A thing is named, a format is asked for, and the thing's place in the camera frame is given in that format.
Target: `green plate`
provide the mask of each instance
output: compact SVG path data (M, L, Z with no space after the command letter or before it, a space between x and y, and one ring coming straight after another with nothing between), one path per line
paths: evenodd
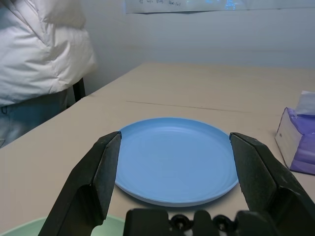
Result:
M38 236L45 220L46 218L31 221L0 236ZM123 236L124 225L123 220L108 215L102 225L95 227L91 236Z

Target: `wall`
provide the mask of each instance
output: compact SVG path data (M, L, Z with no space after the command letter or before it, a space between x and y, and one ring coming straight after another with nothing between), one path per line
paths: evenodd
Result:
M125 14L124 0L82 0L98 71L91 93L145 61L315 68L315 8Z

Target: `poster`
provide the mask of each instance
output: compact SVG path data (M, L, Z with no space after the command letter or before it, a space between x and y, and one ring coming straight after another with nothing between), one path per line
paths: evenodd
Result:
M126 0L127 13L315 7L315 0Z

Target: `jeans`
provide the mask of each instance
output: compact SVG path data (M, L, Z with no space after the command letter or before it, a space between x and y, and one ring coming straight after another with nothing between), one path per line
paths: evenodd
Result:
M0 107L0 148L66 109L67 91Z

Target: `table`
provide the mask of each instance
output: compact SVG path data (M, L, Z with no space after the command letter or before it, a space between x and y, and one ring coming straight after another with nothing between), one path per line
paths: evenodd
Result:
M185 117L265 143L282 163L274 140L286 106L315 90L315 71L287 68L146 63L0 149L0 232L47 216L72 168L96 140L140 119ZM315 177L294 173L315 201ZM115 187L111 215L156 207ZM247 209L239 185L214 202L166 208L170 215L206 209L231 219Z

